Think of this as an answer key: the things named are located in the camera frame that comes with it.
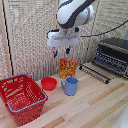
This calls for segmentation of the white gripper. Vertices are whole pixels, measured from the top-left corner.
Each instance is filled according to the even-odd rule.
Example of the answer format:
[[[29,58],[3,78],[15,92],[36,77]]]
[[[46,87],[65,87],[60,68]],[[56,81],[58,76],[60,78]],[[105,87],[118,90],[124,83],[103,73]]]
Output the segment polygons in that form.
[[[54,58],[57,57],[58,50],[55,47],[73,45],[79,42],[80,29],[73,27],[70,29],[55,29],[47,33],[47,45],[53,47]],[[70,54],[71,47],[66,49],[66,54]]]

